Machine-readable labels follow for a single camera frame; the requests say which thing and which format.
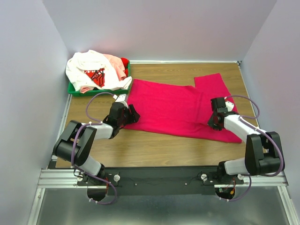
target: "pile of clothes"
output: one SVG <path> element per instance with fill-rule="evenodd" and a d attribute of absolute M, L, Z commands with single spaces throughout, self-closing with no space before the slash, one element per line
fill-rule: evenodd
<path fill-rule="evenodd" d="M 69 59 L 66 75 L 75 91 L 128 89 L 132 77 L 128 76 L 129 60 L 93 50 L 76 52 Z"/>

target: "green plastic tray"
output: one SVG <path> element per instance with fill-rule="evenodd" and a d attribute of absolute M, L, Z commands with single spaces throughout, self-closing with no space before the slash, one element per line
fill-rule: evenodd
<path fill-rule="evenodd" d="M 131 71 L 130 71 L 130 62 L 128 63 L 128 76 L 131 76 Z M 131 84 L 128 88 L 128 90 L 123 90 L 123 89 L 118 89 L 118 90 L 90 90 L 85 92 L 84 94 L 80 93 L 79 91 L 75 91 L 75 88 L 71 82 L 69 82 L 69 85 L 67 87 L 67 92 L 75 97 L 81 97 L 81 96 L 94 96 L 98 93 L 101 92 L 110 92 L 115 95 L 121 95 L 121 94 L 128 94 Z"/>

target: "screw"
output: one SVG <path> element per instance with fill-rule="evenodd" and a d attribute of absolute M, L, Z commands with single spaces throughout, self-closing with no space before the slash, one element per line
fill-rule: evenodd
<path fill-rule="evenodd" d="M 243 179 L 244 179 L 244 176 L 241 175 L 241 174 L 239 174 L 239 175 L 238 175 L 238 179 L 239 179 L 239 180 L 243 180 Z"/>
<path fill-rule="evenodd" d="M 118 174 L 114 175 L 113 180 L 118 182 L 120 180 L 120 176 Z"/>
<path fill-rule="evenodd" d="M 207 180 L 207 175 L 206 175 L 206 174 L 202 174 L 202 175 L 201 175 L 201 179 L 202 179 L 203 181 L 206 181 L 206 180 Z"/>

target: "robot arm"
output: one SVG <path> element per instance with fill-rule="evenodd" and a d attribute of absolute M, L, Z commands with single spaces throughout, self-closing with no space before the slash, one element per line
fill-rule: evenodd
<path fill-rule="evenodd" d="M 127 104 L 127 95 L 120 95 L 112 104 L 109 114 L 103 123 L 91 124 L 82 129 L 75 148 L 74 164 L 83 171 L 94 176 L 104 177 L 104 166 L 90 156 L 90 149 L 95 139 L 114 138 L 120 129 L 127 124 L 136 123 L 140 115 L 133 105 Z M 83 123 L 72 120 L 57 140 L 53 153 L 66 161 L 71 162 L 73 143 L 79 128 Z"/>
<path fill-rule="evenodd" d="M 266 173 L 274 173 L 279 169 L 280 159 L 278 151 L 274 149 L 273 144 L 268 141 L 265 135 L 253 129 L 253 125 L 243 120 L 237 112 L 229 112 L 223 97 L 212 99 L 211 107 L 213 114 L 208 125 L 219 131 L 225 128 L 236 134 L 246 143 L 244 158 L 219 163 L 218 170 L 220 176 L 225 174 L 263 175 Z M 276 132 L 266 132 L 261 129 L 260 131 L 263 131 L 274 141 L 282 154 L 279 134 Z"/>

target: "wire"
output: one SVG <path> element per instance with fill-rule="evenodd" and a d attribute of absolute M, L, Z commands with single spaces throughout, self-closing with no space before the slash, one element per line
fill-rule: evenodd
<path fill-rule="evenodd" d="M 249 190 L 250 190 L 250 188 L 252 186 L 252 179 L 251 179 L 251 177 L 249 175 L 244 175 L 244 176 L 248 176 L 249 177 L 249 187 L 247 188 L 247 190 L 242 195 L 240 195 L 237 198 L 233 198 L 233 199 L 227 199 L 227 198 L 220 198 L 220 199 L 223 199 L 223 200 L 228 201 L 228 202 L 235 202 L 235 201 L 240 200 L 241 198 L 243 198 L 249 192 Z"/>
<path fill-rule="evenodd" d="M 224 190 L 223 191 L 225 191 L 225 190 L 227 190 L 228 189 L 228 187 L 231 185 L 231 182 L 232 181 L 235 181 L 234 179 L 232 179 L 231 181 L 230 181 L 230 183 L 224 188 Z"/>
<path fill-rule="evenodd" d="M 75 172 L 76 172 L 76 169 L 74 169 L 74 171 L 73 171 L 73 175 L 74 175 L 75 177 L 83 178 L 82 175 L 76 175 Z"/>
<path fill-rule="evenodd" d="M 234 182 L 233 191 L 235 191 L 236 182 L 234 178 L 233 178 L 233 182 Z"/>
<path fill-rule="evenodd" d="M 189 181 L 186 182 L 186 185 L 189 185 L 192 181 L 194 180 L 201 180 L 201 178 L 199 178 L 199 174 L 201 174 L 202 171 L 200 173 L 198 173 L 196 176 L 192 177 Z M 145 184 L 150 184 L 153 186 L 159 185 L 161 183 L 165 183 L 166 181 L 183 181 L 184 179 L 182 178 L 129 178 L 129 177 L 122 177 L 122 180 L 131 180 L 134 184 L 138 184 L 138 183 L 145 183 Z"/>
<path fill-rule="evenodd" d="M 98 201 L 95 201 L 95 200 L 93 200 L 93 199 L 90 199 L 90 201 L 92 201 L 92 202 L 94 202 L 94 203 L 96 203 L 96 204 L 100 204 L 100 205 L 109 205 L 109 204 L 111 204 L 111 203 L 113 203 L 113 202 L 115 202 L 115 201 L 117 200 L 117 197 L 118 197 L 118 196 L 117 196 L 117 189 L 116 189 L 116 187 L 115 187 L 113 184 L 111 184 L 109 181 L 104 180 L 104 179 L 102 179 L 102 178 L 100 178 L 100 177 L 97 177 L 97 176 L 95 176 L 95 175 L 92 175 L 92 174 L 90 174 L 90 173 L 88 173 L 88 172 L 82 170 L 81 168 L 79 168 L 78 166 L 76 166 L 76 165 L 74 164 L 74 157 L 75 157 L 75 149 L 76 149 L 76 146 L 77 146 L 77 140 L 78 140 L 78 137 L 79 137 L 81 131 L 83 130 L 83 128 L 85 128 L 85 127 L 87 127 L 87 126 L 101 126 L 101 125 L 102 125 L 102 122 L 101 122 L 101 121 L 99 121 L 99 120 L 97 120 L 97 119 L 94 119 L 94 118 L 92 118 L 91 116 L 89 116 L 89 114 L 88 114 L 88 108 L 89 108 L 89 105 L 91 104 L 91 102 L 92 102 L 97 96 L 103 95 L 103 94 L 110 94 L 110 95 L 114 96 L 112 93 L 109 93 L 109 92 L 101 92 L 101 93 L 95 95 L 95 96 L 89 101 L 89 103 L 87 104 L 86 109 L 85 109 L 85 113 L 86 113 L 87 117 L 89 117 L 89 118 L 92 119 L 92 120 L 98 121 L 99 123 L 90 123 L 90 124 L 87 123 L 87 124 L 81 125 L 81 127 L 78 129 L 78 131 L 77 131 L 77 133 L 76 133 L 76 135 L 75 135 L 75 138 L 74 138 L 74 142 L 73 142 L 73 149 L 72 149 L 72 153 L 71 153 L 71 165 L 72 165 L 75 169 L 77 169 L 77 170 L 79 170 L 79 171 L 81 171 L 81 172 L 84 172 L 86 175 L 88 175 L 88 176 L 90 176 L 90 177 L 92 177 L 92 178 L 95 178 L 95 179 L 97 179 L 97 180 L 99 180 L 99 181 L 101 181 L 101 182 L 104 182 L 104 183 L 110 185 L 110 186 L 113 188 L 113 191 L 114 191 L 114 198 L 113 198 L 111 201 L 109 201 L 109 202 L 98 202 Z"/>
<path fill-rule="evenodd" d="M 99 94 L 96 94 L 94 97 L 92 97 L 92 99 L 89 101 L 89 103 L 87 104 L 87 106 L 86 106 L 86 108 L 85 108 L 85 114 L 86 114 L 86 116 L 89 117 L 91 120 L 97 121 L 97 122 L 99 122 L 99 123 L 101 123 L 100 120 L 97 120 L 97 119 L 95 119 L 95 118 L 93 118 L 93 117 L 91 117 L 91 116 L 89 115 L 89 113 L 88 113 L 88 108 L 89 108 L 91 102 L 92 102 L 97 96 L 103 95 L 103 94 L 109 94 L 109 95 L 111 95 L 111 96 L 114 96 L 114 94 L 112 94 L 112 93 L 110 93 L 110 92 L 101 92 L 101 93 L 99 93 Z"/>
<path fill-rule="evenodd" d="M 260 111 L 258 105 L 252 99 L 248 98 L 247 96 L 244 96 L 244 95 L 230 95 L 230 96 L 227 96 L 226 99 L 227 98 L 232 98 L 232 97 L 245 98 L 245 99 L 249 100 L 250 102 L 252 102 L 253 105 L 255 105 L 255 107 L 257 109 L 257 115 L 255 117 L 253 117 L 253 116 L 242 116 L 242 117 L 248 118 L 248 119 L 257 119 L 259 117 L 259 115 L 261 114 L 261 111 Z"/>

